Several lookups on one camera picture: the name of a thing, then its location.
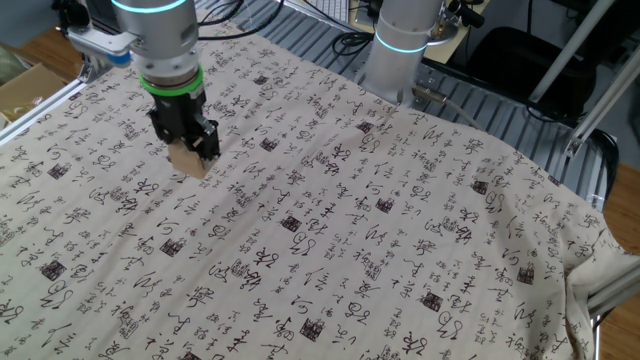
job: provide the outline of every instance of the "cable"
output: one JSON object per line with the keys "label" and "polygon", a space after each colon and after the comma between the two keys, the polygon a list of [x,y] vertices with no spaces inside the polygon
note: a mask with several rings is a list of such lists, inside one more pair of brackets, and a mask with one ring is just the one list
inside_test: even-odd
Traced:
{"label": "cable", "polygon": [[[338,21],[333,19],[331,16],[327,15],[324,11],[318,9],[315,5],[311,4],[308,0],[303,0],[303,1],[307,5],[311,6],[311,8],[313,8],[318,14],[324,16],[325,18],[329,19],[331,22],[335,24],[343,26],[343,24],[339,23]],[[356,8],[352,8],[349,10],[358,9],[361,7],[367,7],[367,6],[366,5],[358,6]],[[373,24],[373,31],[375,33],[375,23]],[[367,45],[369,45],[369,43],[372,41],[373,41],[373,34],[370,34],[366,31],[354,31],[350,33],[342,33],[333,39],[333,41],[331,42],[331,49],[333,49],[333,52],[338,54],[338,56],[350,56],[350,55],[355,55],[361,52],[362,50],[364,50],[364,48],[366,48]],[[336,45],[338,45],[338,43],[344,46],[345,49],[356,47],[356,46],[358,46],[358,48],[356,50],[346,52],[345,50],[336,49]]]}
{"label": "cable", "polygon": [[542,117],[534,114],[533,111],[531,111],[531,107],[530,106],[527,106],[526,109],[527,109],[527,112],[529,113],[529,115],[531,115],[531,117],[533,117],[533,118],[535,118],[537,120],[540,120],[542,122],[546,122],[546,123],[566,123],[566,122],[569,122],[569,121],[579,121],[579,120],[584,119],[584,117],[587,116],[587,114],[588,114],[588,112],[583,112],[582,114],[580,114],[578,116],[571,116],[571,117],[564,117],[564,118],[554,118],[554,117],[548,116],[548,115],[546,115],[546,114],[541,112],[542,116],[546,116],[547,117],[545,119],[545,118],[542,118]]}
{"label": "cable", "polygon": [[249,35],[253,35],[257,32],[259,32],[260,30],[266,28],[267,26],[269,26],[273,20],[275,20],[276,17],[278,17],[278,15],[280,14],[280,11],[282,10],[282,7],[284,6],[284,0],[280,0],[280,2],[278,3],[278,7],[276,8],[276,10],[269,16],[269,18],[267,18],[264,22],[262,22],[262,24],[258,25],[256,28],[254,28],[253,30],[249,30],[246,32],[243,32],[241,34],[235,34],[235,35],[226,35],[226,36],[202,36],[199,37],[198,40],[204,40],[204,41],[221,41],[221,40],[233,40],[233,39],[239,39],[239,38],[243,38],[245,36],[249,36]]}
{"label": "cable", "polygon": [[458,104],[447,99],[447,97],[444,94],[418,84],[413,84],[413,88],[411,90],[414,96],[418,96],[425,100],[450,107],[453,111],[455,111],[456,113],[458,113],[458,115],[460,115],[463,119],[465,119],[469,123],[469,125],[471,125],[473,128],[480,130],[482,132],[486,132],[484,128],[480,124],[478,124],[478,122],[475,121],[473,117],[471,117],[471,115],[469,115],[466,111],[462,110],[462,108],[458,106]]}
{"label": "cable", "polygon": [[[213,21],[206,21],[209,18],[209,16],[211,16],[211,14],[213,14],[216,10],[232,5],[233,3],[236,3],[236,6],[233,9],[231,9],[231,11],[227,15]],[[205,16],[204,19],[202,19],[202,21],[198,24],[198,26],[217,25],[230,20],[231,18],[236,16],[238,11],[240,11],[240,7],[242,7],[243,3],[244,3],[244,0],[234,0],[232,2],[228,2],[226,4],[222,4],[214,7],[213,9],[211,9],[211,11],[209,11],[207,16]]]}
{"label": "cable", "polygon": [[471,127],[480,130],[482,132],[486,132],[484,130],[484,128],[478,124],[477,121],[475,121],[471,115],[469,115],[466,111],[462,110],[462,108],[460,106],[458,106],[458,104],[454,103],[453,101],[449,100],[449,99],[444,99],[444,104],[448,107],[450,107],[453,111],[457,112],[458,115],[460,115],[463,119],[465,119],[469,125],[471,125]]}
{"label": "cable", "polygon": [[469,31],[467,32],[467,39],[465,41],[464,44],[464,57],[466,62],[464,63],[464,66],[468,69],[469,68],[469,39],[471,39],[471,29],[473,28],[473,26],[469,26]]}
{"label": "cable", "polygon": [[[333,51],[339,56],[350,56],[359,53],[364,50],[370,42],[373,41],[373,34],[369,34],[368,32],[351,32],[344,33],[336,36],[331,43],[331,48]],[[359,46],[356,50],[345,52],[345,50],[338,51],[336,49],[336,45],[340,43],[345,48],[356,47]]]}
{"label": "cable", "polygon": [[527,34],[531,35],[531,18],[533,17],[533,0],[529,0],[529,11],[527,12]]}

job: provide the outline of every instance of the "black cable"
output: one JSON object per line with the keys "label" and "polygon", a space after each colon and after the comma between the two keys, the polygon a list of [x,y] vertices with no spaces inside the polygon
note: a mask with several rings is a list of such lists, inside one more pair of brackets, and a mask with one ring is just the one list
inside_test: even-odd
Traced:
{"label": "black cable", "polygon": [[[216,10],[221,9],[223,7],[227,7],[229,5],[232,5],[233,3],[236,3],[236,6],[234,6],[234,8],[231,9],[231,11],[228,14],[226,14],[225,16],[223,16],[223,17],[221,17],[219,19],[216,19],[216,20],[206,21],[209,18],[209,16],[211,16],[211,14],[213,14]],[[231,18],[233,18],[234,16],[236,16],[238,11],[240,11],[240,7],[242,7],[242,4],[244,4],[244,0],[235,0],[235,1],[232,1],[232,2],[228,2],[226,4],[222,4],[222,5],[216,6],[213,9],[211,9],[211,11],[209,11],[207,16],[205,16],[204,19],[202,19],[202,21],[198,24],[198,26],[217,25],[217,24],[221,24],[221,23],[223,23],[225,21],[228,21]]]}
{"label": "black cable", "polygon": [[531,35],[531,18],[533,17],[533,0],[529,0],[529,10],[527,12],[527,34]]}
{"label": "black cable", "polygon": [[571,15],[569,15],[569,11],[571,11],[571,9],[567,8],[567,11],[564,13],[564,15],[567,17],[567,19],[575,20],[575,19],[578,18],[579,13],[576,14],[575,16],[571,16]]}
{"label": "black cable", "polygon": [[[324,11],[318,9],[316,6],[314,6],[313,4],[311,4],[309,1],[307,0],[303,0],[307,5],[311,6],[318,14],[324,16],[325,18],[329,19],[331,22],[338,24],[340,26],[342,26],[343,24],[339,23],[338,21],[336,21],[335,19],[333,19],[331,16],[329,16],[328,14],[326,14]],[[373,31],[375,33],[375,23],[373,24]],[[338,36],[336,36],[333,41],[331,42],[331,48],[333,49],[333,52],[335,52],[336,54],[338,54],[338,56],[350,56],[350,55],[355,55],[357,53],[359,53],[360,51],[364,50],[364,48],[367,47],[367,45],[369,45],[370,42],[373,41],[373,34],[370,34],[366,31],[354,31],[354,32],[350,32],[350,33],[342,33]],[[338,50],[336,49],[336,45],[338,45],[338,43],[340,43],[342,46],[346,48],[352,48],[352,47],[358,47],[356,50],[353,51],[349,51],[346,52],[345,50]]]}
{"label": "black cable", "polygon": [[[331,43],[331,48],[339,56],[350,56],[350,55],[355,55],[360,51],[362,51],[372,41],[373,41],[373,34],[370,34],[368,32],[363,31],[363,32],[344,33],[336,36],[335,39],[333,39],[333,42]],[[340,43],[345,48],[351,48],[356,46],[359,46],[359,47],[356,50],[353,50],[350,52],[345,52],[345,50],[338,51],[336,49],[336,45],[338,43]]]}
{"label": "black cable", "polygon": [[533,111],[531,111],[531,107],[527,106],[526,107],[527,112],[529,113],[529,115],[531,115],[531,117],[536,118],[537,120],[540,120],[542,122],[546,122],[546,123],[566,123],[566,122],[570,122],[570,121],[579,121],[584,119],[585,116],[587,116],[588,112],[583,112],[582,114],[578,115],[578,116],[570,116],[570,117],[561,117],[561,118],[556,118],[556,117],[551,117],[549,115],[546,114],[542,114],[543,116],[547,116],[547,118],[543,118],[540,117],[536,114],[533,113]]}
{"label": "black cable", "polygon": [[264,22],[262,22],[262,24],[258,25],[256,28],[254,28],[253,30],[249,30],[246,32],[243,32],[241,34],[235,34],[235,35],[226,35],[226,36],[202,36],[199,37],[198,40],[204,40],[204,41],[221,41],[221,40],[233,40],[233,39],[239,39],[239,38],[243,38],[245,36],[249,36],[249,35],[253,35],[257,32],[259,32],[260,30],[266,28],[267,26],[269,26],[273,20],[275,20],[276,17],[278,17],[278,15],[280,14],[280,11],[282,11],[282,7],[284,6],[284,0],[280,0],[280,2],[278,3],[278,7],[276,8],[276,10],[269,16],[269,18],[267,18]]}
{"label": "black cable", "polygon": [[469,26],[469,32],[467,32],[467,40],[464,44],[464,56],[466,58],[466,62],[464,64],[465,67],[469,67],[469,39],[471,39],[471,29],[473,27]]}

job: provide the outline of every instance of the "calligraphy-printed fabric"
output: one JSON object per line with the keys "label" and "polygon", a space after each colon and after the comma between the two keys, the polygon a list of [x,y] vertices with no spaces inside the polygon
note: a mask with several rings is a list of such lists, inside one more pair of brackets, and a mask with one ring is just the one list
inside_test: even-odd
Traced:
{"label": "calligraphy-printed fabric", "polygon": [[587,294],[636,258],[585,201],[262,38],[201,50],[202,181],[132,68],[0,148],[1,357],[592,356]]}

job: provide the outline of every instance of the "metal frame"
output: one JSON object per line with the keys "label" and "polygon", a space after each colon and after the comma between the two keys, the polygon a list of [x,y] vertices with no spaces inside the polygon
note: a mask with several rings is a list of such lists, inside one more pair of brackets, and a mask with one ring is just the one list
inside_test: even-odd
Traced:
{"label": "metal frame", "polygon": [[638,75],[640,75],[640,46],[616,75],[607,92],[602,95],[587,117],[575,128],[565,148],[566,156],[574,157],[576,155],[585,139],[604,120],[607,113],[620,100],[620,97],[633,84]]}

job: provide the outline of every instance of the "cardboard box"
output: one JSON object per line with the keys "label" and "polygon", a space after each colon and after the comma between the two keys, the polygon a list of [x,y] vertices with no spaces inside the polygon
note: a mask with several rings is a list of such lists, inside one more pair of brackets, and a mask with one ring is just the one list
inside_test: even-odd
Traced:
{"label": "cardboard box", "polygon": [[58,75],[38,64],[0,87],[0,129],[64,87]]}

